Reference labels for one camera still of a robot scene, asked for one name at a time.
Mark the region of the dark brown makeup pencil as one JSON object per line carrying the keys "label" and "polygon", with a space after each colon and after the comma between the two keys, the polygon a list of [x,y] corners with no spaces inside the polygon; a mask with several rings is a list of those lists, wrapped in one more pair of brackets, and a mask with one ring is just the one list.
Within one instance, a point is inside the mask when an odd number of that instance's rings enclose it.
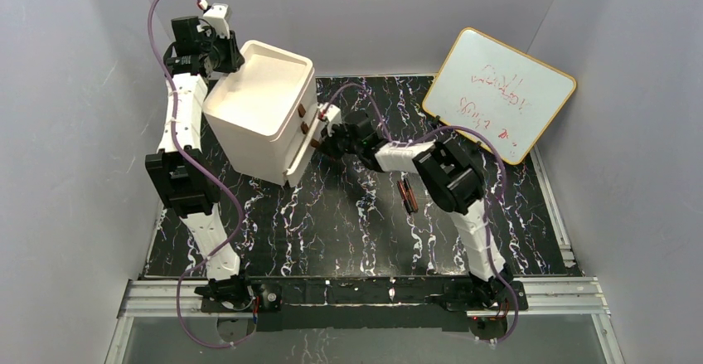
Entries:
{"label": "dark brown makeup pencil", "polygon": [[408,189],[408,183],[405,178],[401,178],[397,182],[397,187],[400,193],[401,200],[403,202],[404,208],[406,212],[410,215],[414,212],[414,207],[412,204],[412,200],[410,199],[410,191]]}

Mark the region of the white drawer organizer box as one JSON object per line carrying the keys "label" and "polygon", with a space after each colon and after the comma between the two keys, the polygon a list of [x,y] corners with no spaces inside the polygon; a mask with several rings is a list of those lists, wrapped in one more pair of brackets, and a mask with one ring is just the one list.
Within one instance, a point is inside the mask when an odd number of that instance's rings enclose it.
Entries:
{"label": "white drawer organizer box", "polygon": [[286,169],[313,133],[313,62],[256,40],[240,53],[245,63],[218,80],[203,113],[237,172],[283,186]]}

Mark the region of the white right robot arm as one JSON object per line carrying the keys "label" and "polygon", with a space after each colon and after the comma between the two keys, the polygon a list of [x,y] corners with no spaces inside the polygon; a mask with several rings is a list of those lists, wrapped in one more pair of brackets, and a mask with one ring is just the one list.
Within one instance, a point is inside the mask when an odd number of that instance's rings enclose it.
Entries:
{"label": "white right robot arm", "polygon": [[485,178],[455,138],[427,143],[393,143],[381,137],[366,114],[340,121],[335,107],[323,110],[321,138],[316,148],[330,158],[355,156],[376,172],[416,174],[434,204],[448,213],[468,256],[468,281],[445,286],[426,303],[448,311],[499,307],[500,315],[520,310],[513,275],[495,245],[487,225]]}

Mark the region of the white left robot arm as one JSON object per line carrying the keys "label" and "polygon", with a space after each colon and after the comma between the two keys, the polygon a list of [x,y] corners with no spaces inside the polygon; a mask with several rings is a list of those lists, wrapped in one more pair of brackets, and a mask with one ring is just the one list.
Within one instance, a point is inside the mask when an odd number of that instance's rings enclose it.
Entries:
{"label": "white left robot arm", "polygon": [[221,220],[223,184],[215,180],[201,150],[202,110],[212,71],[236,71],[244,60],[233,32],[205,16],[172,19],[174,41],[160,61],[165,70],[167,117],[155,153],[145,167],[162,204],[189,230],[200,251],[207,284],[196,293],[232,310],[255,301],[240,257]]}

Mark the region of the white drawer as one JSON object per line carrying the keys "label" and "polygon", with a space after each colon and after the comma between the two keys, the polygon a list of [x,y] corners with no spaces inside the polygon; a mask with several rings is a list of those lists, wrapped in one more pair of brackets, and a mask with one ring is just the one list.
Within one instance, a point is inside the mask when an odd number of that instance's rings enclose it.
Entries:
{"label": "white drawer", "polygon": [[308,135],[302,141],[302,145],[293,157],[284,174],[284,179],[291,187],[297,186],[311,161],[312,155],[319,145],[319,138]]}

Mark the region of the reddish brown makeup pencil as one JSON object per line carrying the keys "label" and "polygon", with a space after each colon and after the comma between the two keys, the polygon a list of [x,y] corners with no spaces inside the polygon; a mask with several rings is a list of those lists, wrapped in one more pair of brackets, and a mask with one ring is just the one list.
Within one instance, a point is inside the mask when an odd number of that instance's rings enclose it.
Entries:
{"label": "reddish brown makeup pencil", "polygon": [[419,210],[414,192],[412,190],[412,187],[410,185],[410,180],[406,177],[403,179],[403,185],[405,189],[405,195],[406,195],[406,202],[408,203],[408,212],[409,213],[417,213]]}

